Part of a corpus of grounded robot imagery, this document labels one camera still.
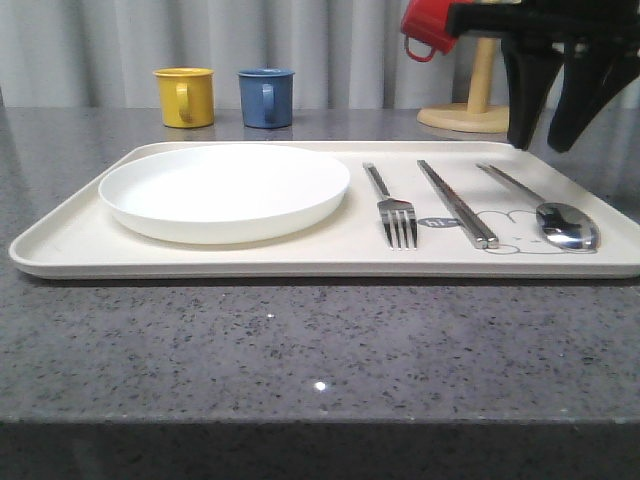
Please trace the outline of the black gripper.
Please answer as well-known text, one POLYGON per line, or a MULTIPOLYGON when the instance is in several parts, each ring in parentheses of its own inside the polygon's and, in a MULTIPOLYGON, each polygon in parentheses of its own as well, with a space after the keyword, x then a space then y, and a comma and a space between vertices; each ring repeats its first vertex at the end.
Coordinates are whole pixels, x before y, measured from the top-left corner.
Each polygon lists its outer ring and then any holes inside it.
POLYGON ((565 50, 562 92, 547 138, 556 152, 569 151, 595 116, 639 76, 637 1, 454 2, 445 31, 453 37, 505 37, 507 139, 521 150, 529 148, 563 64, 553 43, 581 46, 565 50))

